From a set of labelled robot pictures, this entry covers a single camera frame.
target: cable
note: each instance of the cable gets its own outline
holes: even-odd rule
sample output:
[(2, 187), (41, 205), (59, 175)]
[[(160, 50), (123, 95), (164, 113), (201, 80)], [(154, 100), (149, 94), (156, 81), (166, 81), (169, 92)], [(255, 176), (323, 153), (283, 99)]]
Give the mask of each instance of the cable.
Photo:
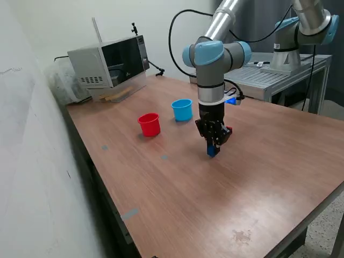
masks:
[(56, 61), (56, 59), (60, 59), (60, 58), (68, 58), (69, 56), (65, 55), (65, 56), (58, 56), (56, 58), (54, 58), (54, 62)]
[(313, 70), (314, 70), (314, 60), (315, 60), (315, 58), (316, 58), (316, 46), (314, 45), (313, 46), (313, 60), (312, 60), (311, 74), (310, 74), (310, 79), (308, 81), (308, 85), (307, 85), (307, 89), (306, 89), (306, 94), (305, 94), (305, 99), (303, 100), (303, 105), (302, 105), (301, 111), (303, 111), (303, 109), (305, 108), (308, 91), (310, 90), (311, 81), (312, 81), (312, 75), (313, 75)]
[(193, 75), (193, 74), (188, 74), (187, 72), (183, 71), (183, 70), (179, 67), (179, 65), (177, 64), (177, 62), (176, 62), (176, 60), (174, 59), (173, 54), (172, 54), (172, 47), (171, 47), (172, 27), (173, 27), (173, 24), (174, 24), (176, 18), (177, 18), (179, 15), (181, 15), (182, 13), (184, 13), (184, 12), (193, 12), (193, 13), (197, 13), (197, 14), (199, 14), (199, 15), (206, 15), (206, 16), (212, 16), (212, 15), (209, 14), (209, 13), (206, 13), (206, 12), (199, 12), (199, 11), (196, 11), (196, 10), (193, 10), (193, 9), (185, 9), (185, 10), (183, 10), (183, 11), (180, 11), (180, 12), (177, 13), (176, 15), (174, 15), (174, 17), (173, 17), (173, 19), (172, 19), (172, 21), (171, 21), (170, 29), (169, 29), (169, 31), (168, 31), (168, 50), (170, 51), (170, 56), (171, 56), (171, 58), (172, 58), (172, 61), (173, 61), (174, 65), (177, 67), (177, 69), (178, 69), (180, 72), (182, 72), (182, 73), (185, 74), (186, 76), (196, 78), (195, 75)]
[(160, 68), (159, 66), (156, 66), (155, 64), (153, 64), (153, 63), (150, 62), (149, 60), (148, 60), (148, 63), (150, 63), (152, 66), (154, 66), (156, 69), (158, 69), (158, 70), (160, 71), (160, 73), (157, 73), (155, 76), (158, 76), (158, 75), (162, 76), (163, 73), (165, 72), (165, 69), (162, 69), (162, 68)]
[(240, 39), (240, 38), (239, 38), (237, 35), (235, 35), (234, 32), (232, 32), (231, 30), (230, 30), (230, 33), (231, 33), (236, 39), (238, 39), (239, 41), (244, 41), (244, 42), (247, 42), (247, 43), (256, 43), (256, 42), (259, 42), (259, 41), (263, 41), (264, 39), (267, 39), (267, 38), (270, 37), (272, 34), (274, 34), (275, 31), (278, 30), (278, 28), (282, 25), (284, 19), (285, 19), (286, 16), (288, 15), (288, 12), (290, 11), (291, 8), (292, 8), (292, 5), (289, 6), (287, 12), (285, 13), (283, 19), (279, 22), (279, 24), (277, 25), (277, 27), (275, 27), (274, 30), (271, 31), (271, 32), (270, 32), (268, 35), (266, 35), (264, 38), (261, 38), (261, 39), (259, 39), (259, 40), (244, 40), (244, 39)]
[(229, 94), (228, 96), (232, 96), (237, 92), (236, 87), (231, 87), (229, 90), (225, 91), (225, 94), (229, 93), (231, 90), (234, 90), (231, 94)]
[[(182, 13), (184, 13), (184, 12), (193, 12), (193, 13), (197, 13), (197, 14), (199, 14), (199, 15), (205, 15), (205, 16), (211, 16), (211, 17), (212, 17), (213, 15), (211, 15), (211, 14), (209, 14), (209, 13), (206, 13), (206, 12), (199, 12), (199, 11), (196, 11), (196, 10), (193, 10), (193, 9), (185, 9), (185, 10), (183, 10), (183, 11), (180, 11), (179, 13), (177, 13), (177, 14), (173, 17), (172, 22), (171, 22), (171, 25), (170, 25), (170, 29), (169, 29), (169, 31), (168, 31), (168, 50), (169, 50), (169, 52), (170, 52), (170, 56), (171, 56), (171, 58), (172, 58), (172, 61), (173, 61), (174, 65), (177, 67), (177, 69), (178, 69), (180, 72), (182, 72), (182, 73), (185, 74), (186, 76), (196, 78), (196, 75), (188, 74), (187, 72), (183, 71), (182, 68), (180, 68), (180, 66), (177, 64), (176, 60), (174, 59), (174, 56), (173, 56), (173, 53), (172, 53), (171, 35), (172, 35), (173, 24), (174, 24), (176, 18), (177, 18), (179, 15), (181, 15)], [(232, 83), (232, 84), (238, 89), (239, 94), (240, 94), (240, 96), (238, 97), (239, 99), (244, 99), (244, 98), (245, 98), (245, 96), (244, 96), (242, 90), (240, 89), (240, 87), (239, 87), (235, 82), (233, 82), (233, 81), (231, 81), (231, 80), (228, 80), (228, 79), (224, 79), (224, 81), (225, 81), (225, 82)]]

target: blue joint cap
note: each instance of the blue joint cap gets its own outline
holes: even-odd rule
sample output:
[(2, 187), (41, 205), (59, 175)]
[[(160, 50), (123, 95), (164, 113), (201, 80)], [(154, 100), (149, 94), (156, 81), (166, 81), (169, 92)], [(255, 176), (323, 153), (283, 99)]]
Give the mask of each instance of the blue joint cap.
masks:
[(224, 44), (219, 41), (205, 41), (195, 46), (195, 64), (209, 65), (219, 60), (224, 54)]
[(333, 15), (331, 18), (331, 24), (329, 25), (329, 28), (327, 29), (326, 36), (321, 43), (322, 45), (326, 45), (332, 42), (338, 29), (338, 23), (339, 23), (339, 16)]
[[(299, 21), (299, 17), (292, 17), (292, 18), (289, 18), (289, 19), (286, 19), (286, 20), (283, 20), (280, 27), (278, 28), (277, 31), (295, 23), (295, 22), (298, 22)], [(278, 23), (275, 24), (275, 28), (280, 24), (281, 21), (279, 21)]]
[(239, 43), (242, 47), (243, 54), (245, 56), (245, 58), (243, 60), (243, 65), (245, 65), (251, 60), (251, 57), (252, 57), (251, 47), (249, 46), (249, 44), (247, 44), (244, 41), (237, 41), (237, 43)]
[(183, 62), (185, 63), (186, 66), (194, 67), (190, 60), (190, 47), (191, 45), (184, 48), (182, 57), (183, 57)]

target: metal table frame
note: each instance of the metal table frame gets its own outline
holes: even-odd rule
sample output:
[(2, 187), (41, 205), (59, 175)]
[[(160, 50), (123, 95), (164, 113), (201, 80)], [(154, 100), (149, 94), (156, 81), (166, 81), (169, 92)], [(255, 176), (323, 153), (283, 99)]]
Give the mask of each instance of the metal table frame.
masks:
[[(300, 56), (301, 59), (310, 57), (310, 55), (304, 54)], [(250, 62), (271, 61), (272, 59), (273, 53), (253, 53)], [(320, 114), (323, 107), (331, 59), (331, 55), (316, 55), (310, 87), (309, 113)], [(305, 60), (303, 63), (303, 69), (296, 75), (265, 73), (256, 66), (246, 65), (225, 74), (225, 78), (237, 83), (246, 96), (271, 102), (273, 95), (309, 78), (312, 58)], [(196, 84), (197, 79), (190, 77), (190, 82)]]

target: red cup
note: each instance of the red cup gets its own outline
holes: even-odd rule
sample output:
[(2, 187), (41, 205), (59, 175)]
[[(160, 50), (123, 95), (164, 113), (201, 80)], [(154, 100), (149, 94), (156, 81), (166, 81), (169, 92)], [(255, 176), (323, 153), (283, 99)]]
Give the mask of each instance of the red cup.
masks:
[(142, 133), (146, 137), (156, 136), (160, 133), (159, 114), (148, 113), (139, 117)]

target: wooden table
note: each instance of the wooden table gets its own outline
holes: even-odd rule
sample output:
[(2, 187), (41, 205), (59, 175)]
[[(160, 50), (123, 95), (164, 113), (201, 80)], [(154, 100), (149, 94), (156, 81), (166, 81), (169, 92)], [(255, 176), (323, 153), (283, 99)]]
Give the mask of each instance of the wooden table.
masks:
[[(118, 104), (68, 107), (142, 257), (277, 257), (344, 189), (343, 122), (252, 99), (227, 104), (233, 134), (211, 159), (194, 122), (197, 87), (147, 81)], [(174, 120), (179, 98), (193, 100), (188, 123)], [(137, 122), (147, 112), (160, 114), (154, 138)]]

